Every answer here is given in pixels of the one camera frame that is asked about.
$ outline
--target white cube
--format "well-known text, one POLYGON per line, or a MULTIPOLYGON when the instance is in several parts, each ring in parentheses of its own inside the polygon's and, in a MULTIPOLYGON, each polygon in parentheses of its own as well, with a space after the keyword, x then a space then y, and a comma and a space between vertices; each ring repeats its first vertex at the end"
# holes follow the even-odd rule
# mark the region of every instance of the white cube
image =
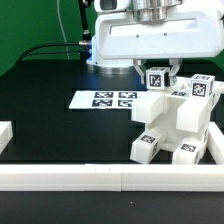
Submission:
POLYGON ((200 161, 200 147, 190 139, 184 139, 179 148, 173 154, 172 164, 196 165, 200 161))
POLYGON ((169 82, 168 67, 154 67, 146 71, 146 88, 163 90, 166 87, 166 82, 169 82))
POLYGON ((141 134, 132 144, 130 159, 148 164, 159 152, 159 141, 162 135, 150 132, 141 134))
POLYGON ((214 87, 215 77, 196 74, 191 78, 190 97, 208 98, 214 87))

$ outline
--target white block structure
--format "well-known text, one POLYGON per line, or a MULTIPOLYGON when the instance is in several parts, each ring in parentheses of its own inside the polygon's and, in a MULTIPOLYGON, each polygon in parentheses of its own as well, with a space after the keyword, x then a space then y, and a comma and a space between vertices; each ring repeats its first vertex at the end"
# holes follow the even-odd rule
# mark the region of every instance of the white block structure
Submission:
MULTIPOLYGON (((152 71, 155 76, 156 72, 161 75, 162 71, 168 69, 149 70, 149 77, 152 71)), ((158 80, 164 83, 158 85, 157 89, 155 85, 152 88, 148 85, 147 97, 140 97, 133 102, 132 120, 145 123, 145 132, 133 142, 130 159, 142 164, 150 163, 154 157, 153 147, 158 142, 159 150, 173 152, 172 164, 196 165, 207 148, 210 114, 220 98, 223 83, 215 82, 214 76, 201 74, 191 79, 178 77, 177 83, 170 87, 166 87, 164 78, 158 80), (144 136, 154 137, 151 131, 155 128, 158 130, 155 136, 157 140, 153 143, 144 142, 144 136)), ((214 155, 217 138, 214 134, 209 136, 214 155)))

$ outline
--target stacked white blocks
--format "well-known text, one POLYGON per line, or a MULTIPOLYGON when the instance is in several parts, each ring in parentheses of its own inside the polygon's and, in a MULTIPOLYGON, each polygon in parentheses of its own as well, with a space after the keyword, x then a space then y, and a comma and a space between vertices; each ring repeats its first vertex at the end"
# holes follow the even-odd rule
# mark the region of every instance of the stacked white blocks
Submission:
POLYGON ((207 147, 210 114, 222 85, 215 82, 214 76, 196 74, 185 81, 178 79, 176 86, 167 88, 167 72, 169 68, 148 70, 147 96, 133 103, 132 120, 146 125, 132 145, 130 158, 146 164, 161 147, 171 145, 172 164, 198 164, 207 147), (185 94, 173 94, 173 90, 185 94))

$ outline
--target white foam block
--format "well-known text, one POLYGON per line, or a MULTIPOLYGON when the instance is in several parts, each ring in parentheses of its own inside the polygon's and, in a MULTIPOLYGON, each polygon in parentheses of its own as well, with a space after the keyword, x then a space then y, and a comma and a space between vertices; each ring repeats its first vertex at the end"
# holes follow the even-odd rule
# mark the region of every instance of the white foam block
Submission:
POLYGON ((177 110, 176 128, 183 131, 198 132, 210 117, 210 105, 206 99, 188 98, 177 110))
POLYGON ((224 166, 126 165, 122 191, 224 191, 224 166))
POLYGON ((162 134, 155 131, 143 132, 132 144, 130 159, 148 164, 160 150, 162 134))
POLYGON ((9 143, 12 138, 12 125, 9 121, 0 122, 0 153, 9 143))
POLYGON ((0 165, 1 191, 121 191, 120 165, 0 165))
POLYGON ((147 92, 144 97, 133 102, 132 120, 142 123, 151 123, 163 112, 163 104, 163 92, 147 92))
POLYGON ((207 146, 215 162, 224 165, 224 136, 214 122, 209 124, 207 146))
POLYGON ((194 139, 184 138, 180 146, 173 153, 172 164, 195 165, 200 160, 200 142, 194 139))

